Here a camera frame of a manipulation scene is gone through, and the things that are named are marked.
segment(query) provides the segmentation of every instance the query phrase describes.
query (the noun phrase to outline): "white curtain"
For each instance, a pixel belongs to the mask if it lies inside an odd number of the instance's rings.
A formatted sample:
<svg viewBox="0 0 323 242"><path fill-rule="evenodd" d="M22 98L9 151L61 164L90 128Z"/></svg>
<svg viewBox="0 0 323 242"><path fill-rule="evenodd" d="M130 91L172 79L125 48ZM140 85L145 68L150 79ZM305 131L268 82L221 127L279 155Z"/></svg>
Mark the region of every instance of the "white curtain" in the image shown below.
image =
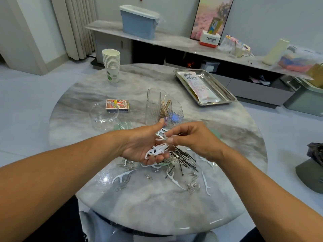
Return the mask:
<svg viewBox="0 0 323 242"><path fill-rule="evenodd" d="M93 32L84 26L95 21L94 0L52 0L67 55L84 59L95 51Z"/></svg>

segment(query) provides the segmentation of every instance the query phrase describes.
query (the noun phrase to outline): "gray marble surface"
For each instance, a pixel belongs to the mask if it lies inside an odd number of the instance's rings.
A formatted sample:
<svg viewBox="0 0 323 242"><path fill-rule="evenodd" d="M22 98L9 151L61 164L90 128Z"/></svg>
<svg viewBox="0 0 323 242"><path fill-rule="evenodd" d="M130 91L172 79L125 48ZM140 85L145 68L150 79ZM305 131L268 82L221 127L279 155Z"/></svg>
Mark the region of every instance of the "gray marble surface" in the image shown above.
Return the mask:
<svg viewBox="0 0 323 242"><path fill-rule="evenodd" d="M131 120L134 127L144 125L147 90L158 88L180 102L184 112L183 122L202 120L209 129L219 131L225 143L266 172L264 139L244 107L239 102L198 106L176 79L173 70L163 65L122 65L119 83L109 83L105 70L101 70L74 84L59 99L52 112L49 124L51 146L62 147L100 134L92 128L88 112L94 102L108 98L128 99L131 112L122 113L121 120ZM245 211L244 205L223 171L218 166L211 167L201 161L192 151L188 153L197 160L200 170L197 179L201 187L199 192L190 195L169 178L165 179L166 167L154 173L152 167L141 166L139 171L132 173L127 187L116 192L120 183L112 184L111 181L123 173L123 168L116 166L122 160L119 157L82 187L77 197L113 222L161 235L207 231L241 215ZM208 190L211 196L206 194L202 170L211 187ZM187 175L187 169L183 172L184 177L176 170L174 178L185 187L184 182L190 182L192 177ZM152 176L153 181L147 179L145 173Z"/></svg>
<svg viewBox="0 0 323 242"><path fill-rule="evenodd" d="M265 65L264 63L261 62L263 56L255 56L254 58L243 56L242 58L236 58L229 54L219 52L214 48L202 46L196 40L192 40L184 36L170 35L165 32L158 31L158 29L156 31L155 38L152 40L147 40L147 39L140 38L138 36L124 33L122 31L122 22L110 22L110 21L97 20L92 22L91 24L88 24L87 26L85 26L85 28L93 31L98 31L98 32L115 35L115 36L129 38L132 40L137 40L137 41L142 41L142 42L155 44L163 47L173 48L184 52L195 53L195 54L207 56L210 58L220 59L220 60L224 60L224 61L228 61L228 62L240 64L240 65L246 65L253 68L258 68L262 70L267 70L267 71L272 71L280 74L286 74L286 75L312 80L312 78L308 75L305 75L303 73L299 73L296 71L286 70L279 65L273 65L273 66Z"/></svg>

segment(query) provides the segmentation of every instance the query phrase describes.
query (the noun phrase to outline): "green storage bin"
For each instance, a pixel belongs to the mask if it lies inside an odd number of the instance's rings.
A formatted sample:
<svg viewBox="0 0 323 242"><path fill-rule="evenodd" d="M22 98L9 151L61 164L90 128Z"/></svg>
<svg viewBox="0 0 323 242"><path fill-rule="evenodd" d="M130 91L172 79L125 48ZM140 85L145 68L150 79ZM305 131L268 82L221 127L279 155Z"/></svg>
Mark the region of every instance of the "green storage bin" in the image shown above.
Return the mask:
<svg viewBox="0 0 323 242"><path fill-rule="evenodd" d="M323 89L298 77L292 77L285 83L295 91L284 103L287 109L323 116Z"/></svg>

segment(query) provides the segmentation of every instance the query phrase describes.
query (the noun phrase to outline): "metal tray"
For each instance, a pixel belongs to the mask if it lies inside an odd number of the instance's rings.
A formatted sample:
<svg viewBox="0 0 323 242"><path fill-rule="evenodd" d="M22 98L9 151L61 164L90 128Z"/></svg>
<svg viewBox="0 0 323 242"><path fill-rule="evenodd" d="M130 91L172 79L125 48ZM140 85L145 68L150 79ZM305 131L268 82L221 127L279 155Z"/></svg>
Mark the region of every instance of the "metal tray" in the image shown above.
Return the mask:
<svg viewBox="0 0 323 242"><path fill-rule="evenodd" d="M191 87L187 84L186 81L184 81L183 77L181 77L178 72L195 72L198 77L205 83L205 85L208 86L208 88L213 91L220 99L221 101L216 103L201 103L198 100L198 97L194 93L194 91L191 89ZM196 103L200 106L207 106L207 105L220 105L220 104L228 104L233 103L237 101L237 98L228 91L216 78L214 78L209 72L205 70L174 70L175 75L177 78L181 81L183 86L186 88L186 90L189 92L189 94L192 96L192 98L196 101Z"/></svg>

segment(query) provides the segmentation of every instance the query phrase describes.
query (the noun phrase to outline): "blue storage box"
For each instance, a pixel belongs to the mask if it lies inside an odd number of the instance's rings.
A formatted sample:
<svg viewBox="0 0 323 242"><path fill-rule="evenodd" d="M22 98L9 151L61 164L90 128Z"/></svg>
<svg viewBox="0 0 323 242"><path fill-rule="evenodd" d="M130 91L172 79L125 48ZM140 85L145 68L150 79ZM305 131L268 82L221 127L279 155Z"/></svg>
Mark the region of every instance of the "blue storage box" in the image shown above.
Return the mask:
<svg viewBox="0 0 323 242"><path fill-rule="evenodd" d="M149 40L155 37L159 13L132 5L120 6L120 12L123 32Z"/></svg>

